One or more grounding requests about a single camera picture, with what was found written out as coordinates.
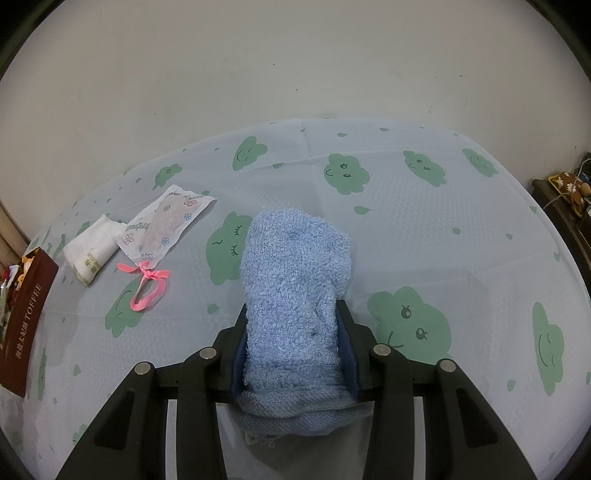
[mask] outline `pink ribbon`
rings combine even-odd
[[[119,270],[124,271],[126,273],[134,273],[140,270],[140,272],[142,272],[143,274],[142,281],[139,283],[138,291],[135,292],[135,295],[129,302],[129,306],[134,312],[139,312],[140,310],[143,310],[144,308],[149,306],[152,300],[154,300],[159,295],[162,295],[164,293],[164,290],[166,290],[166,282],[164,281],[164,279],[168,278],[168,276],[170,275],[170,270],[149,270],[147,268],[147,265],[149,263],[150,262],[148,260],[144,260],[139,264],[139,267],[130,267],[129,265],[125,265],[124,263],[120,263],[119,265],[117,265],[117,268]],[[146,295],[143,299],[135,301],[135,298],[138,296],[139,291],[142,289],[142,285],[144,285],[144,283],[147,280],[154,280],[158,282],[158,286],[156,286],[156,289],[150,294]]]

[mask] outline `blue towel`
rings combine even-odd
[[[328,434],[371,412],[347,392],[335,304],[351,272],[349,237],[297,210],[264,210],[246,236],[245,389],[233,417],[267,436]]]

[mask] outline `cluttered items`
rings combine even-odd
[[[58,266],[41,248],[7,268],[0,286],[0,385],[25,396],[33,338]]]
[[[573,212],[582,218],[591,206],[591,154],[586,154],[573,173],[562,172],[548,177],[548,182],[570,204]]]

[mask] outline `cartoon face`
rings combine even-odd
[[[221,285],[226,280],[240,277],[240,261],[244,251],[246,233],[252,223],[248,215],[238,216],[236,212],[228,214],[221,228],[218,228],[207,240],[205,257],[211,269],[214,285]]]
[[[474,150],[471,150],[470,148],[464,148],[462,153],[466,156],[472,166],[474,166],[474,168],[482,173],[485,177],[490,178],[493,175],[499,173],[490,160],[487,160],[482,155],[476,153]]]
[[[394,295],[374,293],[368,310],[379,322],[378,342],[397,349],[409,360],[435,365],[442,358],[451,358],[447,351],[452,333],[447,319],[411,287],[402,287]]]
[[[341,195],[348,195],[363,191],[363,185],[369,182],[369,173],[359,165],[357,158],[331,153],[329,164],[324,167],[324,178]]]
[[[427,180],[434,187],[445,185],[445,170],[422,153],[406,151],[404,153],[404,162],[410,171],[417,177]]]
[[[546,395],[554,393],[556,384],[562,380],[562,355],[564,338],[558,325],[548,322],[548,317],[541,303],[535,302],[532,311],[534,321],[535,357],[538,370],[544,384]]]
[[[144,315],[145,310],[134,312],[129,306],[129,302],[138,291],[141,280],[141,277],[138,277],[127,284],[105,316],[105,328],[111,331],[114,338],[121,335],[126,327],[137,326]]]
[[[232,162],[232,169],[234,171],[251,165],[256,162],[257,158],[267,153],[267,146],[262,143],[256,143],[256,137],[248,137],[240,144],[234,161]]]
[[[155,190],[156,187],[164,187],[166,182],[168,182],[174,175],[181,171],[183,171],[183,168],[179,167],[178,163],[175,163],[169,167],[162,167],[156,174],[156,179],[154,180],[155,185],[152,187],[152,190]]]

